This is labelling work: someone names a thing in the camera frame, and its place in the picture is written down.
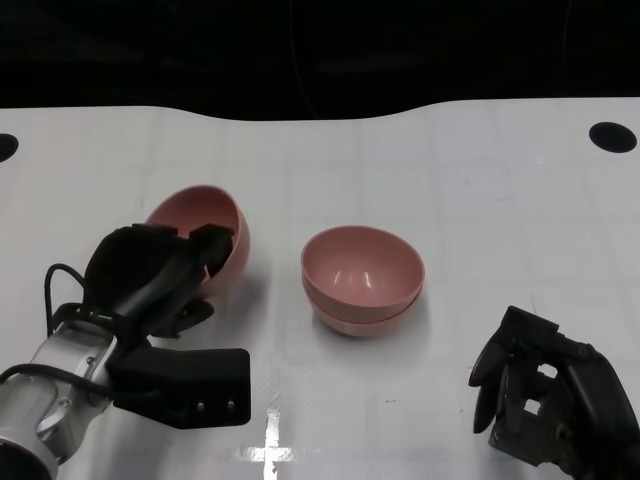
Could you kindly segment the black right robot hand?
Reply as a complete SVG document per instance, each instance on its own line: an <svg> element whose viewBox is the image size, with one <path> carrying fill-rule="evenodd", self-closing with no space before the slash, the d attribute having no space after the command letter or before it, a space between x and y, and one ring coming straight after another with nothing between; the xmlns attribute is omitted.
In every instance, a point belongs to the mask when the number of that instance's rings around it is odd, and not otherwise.
<svg viewBox="0 0 640 480"><path fill-rule="evenodd" d="M618 375L557 324L508 307L469 384L473 431L488 431L491 447L574 479L638 478L639 423Z"/></svg>

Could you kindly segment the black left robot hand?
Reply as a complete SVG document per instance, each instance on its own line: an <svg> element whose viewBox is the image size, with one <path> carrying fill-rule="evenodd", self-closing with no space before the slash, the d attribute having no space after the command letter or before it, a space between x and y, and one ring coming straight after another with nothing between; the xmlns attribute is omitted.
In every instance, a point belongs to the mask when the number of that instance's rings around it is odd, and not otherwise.
<svg viewBox="0 0 640 480"><path fill-rule="evenodd" d="M200 287L227 263L232 237L231 228L215 224L185 238L174 227L119 228L88 263L83 302L127 318L144 336L177 338L213 315Z"/></svg>

